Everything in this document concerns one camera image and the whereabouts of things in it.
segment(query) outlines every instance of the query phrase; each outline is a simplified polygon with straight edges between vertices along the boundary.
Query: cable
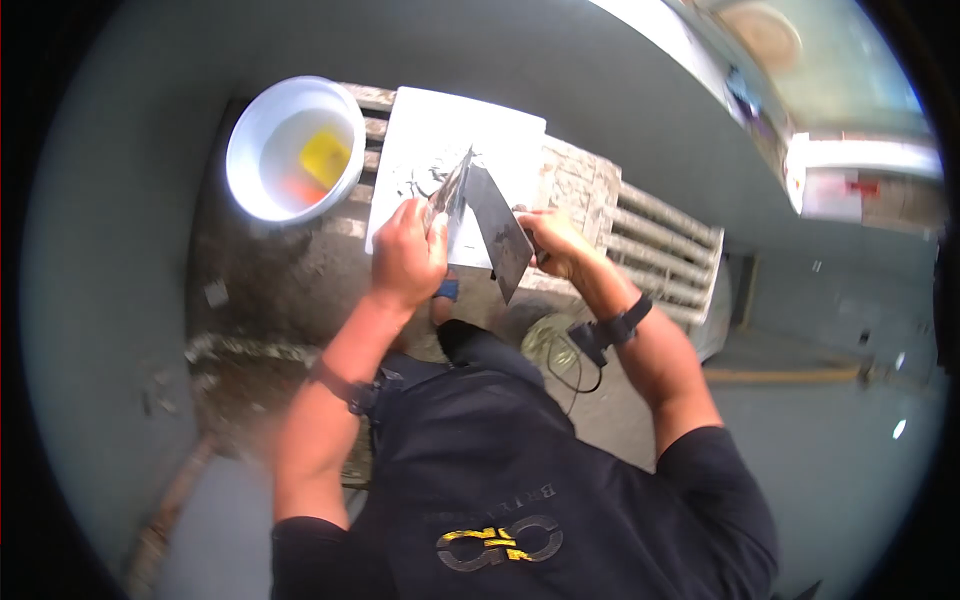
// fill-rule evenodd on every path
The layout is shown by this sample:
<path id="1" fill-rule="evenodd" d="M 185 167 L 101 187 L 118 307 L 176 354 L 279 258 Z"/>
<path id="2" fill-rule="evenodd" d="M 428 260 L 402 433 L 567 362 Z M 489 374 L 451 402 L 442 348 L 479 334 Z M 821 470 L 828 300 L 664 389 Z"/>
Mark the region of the cable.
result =
<path id="1" fill-rule="evenodd" d="M 576 385 L 576 387 L 570 385 L 569 383 L 566 382 L 565 379 L 563 379 L 562 377 L 560 377 L 560 376 L 557 374 L 557 372 L 555 372 L 555 371 L 553 370 L 553 367 L 552 367 L 551 364 L 550 364 L 550 356 L 551 356 L 551 354 L 552 354 L 552 352 L 553 352 L 553 344 L 554 344 L 554 342 L 556 342 L 557 340 L 562 341 L 562 342 L 563 342 L 564 344 L 566 344 L 569 348 L 571 348 L 571 349 L 573 350 L 573 352 L 574 352 L 573 355 L 574 355 L 574 357 L 576 357 L 576 361 L 577 361 L 577 385 Z M 553 375 L 554 377 L 556 377 L 558 381 L 560 381 L 561 383 L 563 383 L 563 384 L 567 387 L 567 389 L 573 391 L 573 399 L 570 400 L 570 408 L 566 409 L 566 412 L 564 413 L 567 417 L 569 417 L 569 416 L 570 416 L 570 413 L 573 412 L 573 405 L 577 403 L 577 396 L 579 396 L 580 394 L 592 394 L 593 392 L 596 392 L 596 391 L 600 388 L 600 383 L 603 381 L 603 371 L 602 371 L 600 368 L 597 368 L 597 382 L 596 382 L 595 384 L 593 384 L 593 387 L 590 388 L 589 390 L 581 390 L 581 389 L 580 389 L 580 383 L 581 383 L 581 381 L 582 381 L 582 379 L 583 379 L 583 376 L 584 376 L 584 363 L 583 363 L 583 360 L 581 360 L 581 358 L 580 358 L 580 350 L 578 350 L 577 348 L 575 348 L 574 346 L 572 346 L 566 339 L 564 339 L 564 338 L 563 338 L 562 336 L 560 336 L 560 335 L 554 335 L 554 336 L 553 336 L 553 339 L 550 340 L 550 346 L 547 347 L 547 350 L 546 350 L 546 369 L 550 372 L 551 375 Z"/>

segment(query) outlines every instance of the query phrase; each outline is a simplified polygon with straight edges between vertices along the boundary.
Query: white bucket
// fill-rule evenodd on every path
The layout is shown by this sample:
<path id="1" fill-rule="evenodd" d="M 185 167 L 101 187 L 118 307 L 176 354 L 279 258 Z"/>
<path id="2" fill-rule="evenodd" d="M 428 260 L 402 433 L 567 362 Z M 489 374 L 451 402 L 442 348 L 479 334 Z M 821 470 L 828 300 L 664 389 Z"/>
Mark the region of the white bucket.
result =
<path id="1" fill-rule="evenodd" d="M 350 157 L 326 196 L 306 204 L 274 179 L 298 167 L 300 150 L 321 129 L 349 148 Z M 363 115 L 349 92 L 321 77 L 294 77 L 265 89 L 240 115 L 227 145 L 227 183 L 237 203 L 257 219 L 307 221 L 349 195 L 360 179 L 366 144 Z"/>

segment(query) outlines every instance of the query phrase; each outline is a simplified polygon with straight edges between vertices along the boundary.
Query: yellow sponge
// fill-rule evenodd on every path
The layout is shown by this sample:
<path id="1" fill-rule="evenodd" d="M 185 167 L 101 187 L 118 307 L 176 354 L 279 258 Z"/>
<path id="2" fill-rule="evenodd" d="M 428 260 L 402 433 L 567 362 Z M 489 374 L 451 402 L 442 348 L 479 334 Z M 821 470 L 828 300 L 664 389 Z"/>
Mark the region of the yellow sponge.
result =
<path id="1" fill-rule="evenodd" d="M 300 151 L 300 166 L 330 189 L 337 182 L 350 158 L 350 150 L 330 130 L 324 129 L 310 138 Z"/>

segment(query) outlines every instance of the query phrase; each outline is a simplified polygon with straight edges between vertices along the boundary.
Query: black wristwatch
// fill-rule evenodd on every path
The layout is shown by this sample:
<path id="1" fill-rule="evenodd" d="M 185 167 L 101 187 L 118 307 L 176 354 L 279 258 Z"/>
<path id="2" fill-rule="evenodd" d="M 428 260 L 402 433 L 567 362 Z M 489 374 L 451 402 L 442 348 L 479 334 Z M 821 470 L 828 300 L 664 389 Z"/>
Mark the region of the black wristwatch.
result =
<path id="1" fill-rule="evenodd" d="M 310 368 L 307 381 L 323 383 L 334 396 L 347 403 L 351 413 L 360 416 L 373 408 L 378 396 L 398 390 L 403 377 L 398 372 L 381 367 L 373 378 L 373 383 L 350 383 L 331 371 L 318 356 Z"/>
<path id="2" fill-rule="evenodd" d="M 646 296 L 641 296 L 627 312 L 607 321 L 577 323 L 568 329 L 566 334 L 597 367 L 603 367 L 607 364 L 603 351 L 611 344 L 618 345 L 632 340 L 636 335 L 636 324 L 640 323 L 653 307 L 654 304 Z"/>

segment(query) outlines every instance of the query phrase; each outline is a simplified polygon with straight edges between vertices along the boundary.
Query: printed logo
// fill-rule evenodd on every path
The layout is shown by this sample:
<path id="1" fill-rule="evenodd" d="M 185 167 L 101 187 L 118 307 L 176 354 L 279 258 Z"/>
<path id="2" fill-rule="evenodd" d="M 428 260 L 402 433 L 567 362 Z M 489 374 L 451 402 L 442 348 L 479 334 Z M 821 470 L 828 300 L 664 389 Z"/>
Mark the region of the printed logo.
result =
<path id="1" fill-rule="evenodd" d="M 539 527 L 551 532 L 546 545 L 537 551 L 527 551 L 516 546 L 516 537 L 528 527 Z M 557 529 L 560 525 L 554 519 L 544 515 L 533 515 L 522 518 L 509 527 L 488 527 L 477 531 L 463 529 L 445 533 L 437 540 L 437 556 L 440 560 L 455 571 L 469 573 L 487 564 L 501 564 L 505 561 L 530 561 L 540 563 L 547 560 L 560 549 L 564 542 L 564 532 Z M 453 553 L 447 550 L 450 543 L 461 538 L 478 538 L 483 540 L 484 551 L 475 559 L 468 561 L 458 560 Z"/>

